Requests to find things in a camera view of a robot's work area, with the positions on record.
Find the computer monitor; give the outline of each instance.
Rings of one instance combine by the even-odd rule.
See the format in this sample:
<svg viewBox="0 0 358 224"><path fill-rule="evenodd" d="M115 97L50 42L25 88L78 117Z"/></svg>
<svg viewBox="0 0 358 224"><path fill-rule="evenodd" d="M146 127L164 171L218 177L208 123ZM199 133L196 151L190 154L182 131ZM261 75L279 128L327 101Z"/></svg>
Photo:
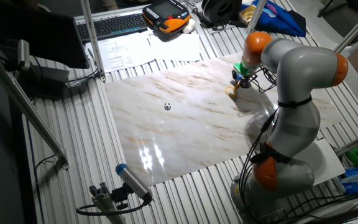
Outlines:
<svg viewBox="0 0 358 224"><path fill-rule="evenodd" d="M74 18L0 1L0 45L16 48L21 39L33 56L90 67Z"/></svg>

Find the yellow package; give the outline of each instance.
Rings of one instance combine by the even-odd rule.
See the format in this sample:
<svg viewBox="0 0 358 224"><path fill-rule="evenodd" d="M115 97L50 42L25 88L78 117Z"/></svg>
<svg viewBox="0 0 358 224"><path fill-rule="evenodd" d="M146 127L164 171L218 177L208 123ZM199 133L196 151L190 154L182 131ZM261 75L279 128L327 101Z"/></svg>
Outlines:
<svg viewBox="0 0 358 224"><path fill-rule="evenodd" d="M256 6L253 4L246 7L243 11L239 13L240 21L248 26L248 23L251 21L252 15L254 15L255 10Z"/></svg>

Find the keyboard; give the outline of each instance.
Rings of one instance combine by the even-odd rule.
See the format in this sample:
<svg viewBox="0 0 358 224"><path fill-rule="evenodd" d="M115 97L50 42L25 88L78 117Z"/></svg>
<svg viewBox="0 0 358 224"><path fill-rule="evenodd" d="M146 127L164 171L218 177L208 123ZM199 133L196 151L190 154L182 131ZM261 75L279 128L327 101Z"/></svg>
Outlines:
<svg viewBox="0 0 358 224"><path fill-rule="evenodd" d="M144 21L143 15L141 13L104 19L101 21L93 22L93 24L98 40L104 40L147 30L147 24ZM86 24L77 25L77 28L78 32L80 32L82 43L90 42Z"/></svg>

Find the small ball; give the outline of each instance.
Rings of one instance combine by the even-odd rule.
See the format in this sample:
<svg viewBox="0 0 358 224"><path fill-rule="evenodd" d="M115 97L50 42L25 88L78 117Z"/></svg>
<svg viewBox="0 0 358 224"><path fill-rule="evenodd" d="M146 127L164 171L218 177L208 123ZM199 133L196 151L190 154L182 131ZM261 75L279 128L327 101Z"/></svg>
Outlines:
<svg viewBox="0 0 358 224"><path fill-rule="evenodd" d="M171 103L165 103L164 108L167 111L170 110L171 109Z"/></svg>

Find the blue cap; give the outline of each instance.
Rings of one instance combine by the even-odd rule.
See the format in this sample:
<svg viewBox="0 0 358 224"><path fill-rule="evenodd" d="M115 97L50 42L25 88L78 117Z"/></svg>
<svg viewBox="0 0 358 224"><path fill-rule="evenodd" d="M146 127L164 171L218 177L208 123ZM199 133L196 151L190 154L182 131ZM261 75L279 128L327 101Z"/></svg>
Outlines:
<svg viewBox="0 0 358 224"><path fill-rule="evenodd" d="M118 164L118 165L116 166L116 173L117 173L117 175L120 175L121 172L122 172L126 167L128 167L127 164Z"/></svg>

